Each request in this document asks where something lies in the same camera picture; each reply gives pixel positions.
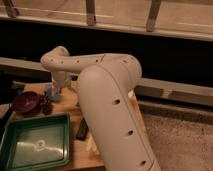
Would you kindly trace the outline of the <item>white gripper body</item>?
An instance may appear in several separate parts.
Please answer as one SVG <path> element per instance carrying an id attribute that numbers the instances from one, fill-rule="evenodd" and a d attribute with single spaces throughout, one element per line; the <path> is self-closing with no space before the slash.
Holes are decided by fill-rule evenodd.
<path id="1" fill-rule="evenodd" d="M 62 89 L 70 85 L 70 76 L 65 71 L 54 71 L 51 73 L 52 87 Z"/>

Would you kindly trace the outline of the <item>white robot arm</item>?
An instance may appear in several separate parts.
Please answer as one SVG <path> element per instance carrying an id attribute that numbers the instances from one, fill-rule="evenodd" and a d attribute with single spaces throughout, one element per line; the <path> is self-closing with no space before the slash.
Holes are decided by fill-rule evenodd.
<path id="1" fill-rule="evenodd" d="M 66 48 L 58 46 L 40 62 L 60 88 L 65 86 L 68 73 L 78 76 L 81 112 L 107 171 L 161 171 L 128 97 L 142 76 L 134 56 L 104 53 L 71 57 Z"/>

